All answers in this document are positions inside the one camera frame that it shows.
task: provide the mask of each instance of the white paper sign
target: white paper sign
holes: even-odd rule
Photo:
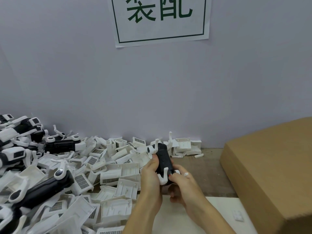
[[[116,47],[209,38],[212,0],[107,0]]]

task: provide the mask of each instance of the forearm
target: forearm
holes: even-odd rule
[[[156,213],[151,208],[147,197],[139,197],[135,208],[123,230],[123,234],[150,234]]]
[[[235,234],[231,226],[210,203],[205,207],[205,212],[202,217],[202,228],[207,234]]]

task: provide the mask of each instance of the brown cardboard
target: brown cardboard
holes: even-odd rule
[[[233,139],[220,162],[259,234],[312,233],[312,117]]]

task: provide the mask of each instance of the white wall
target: white wall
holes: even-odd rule
[[[311,6],[213,0],[209,40],[116,49],[106,0],[0,0],[1,112],[25,100],[66,131],[222,147],[311,115]]]

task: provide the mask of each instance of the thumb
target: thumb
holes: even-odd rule
[[[178,186],[182,185],[185,182],[185,177],[179,173],[174,173],[169,176],[169,180],[176,183]]]
[[[146,164],[146,168],[151,169],[155,172],[158,166],[159,166],[158,157],[156,154],[153,154],[153,158]]]

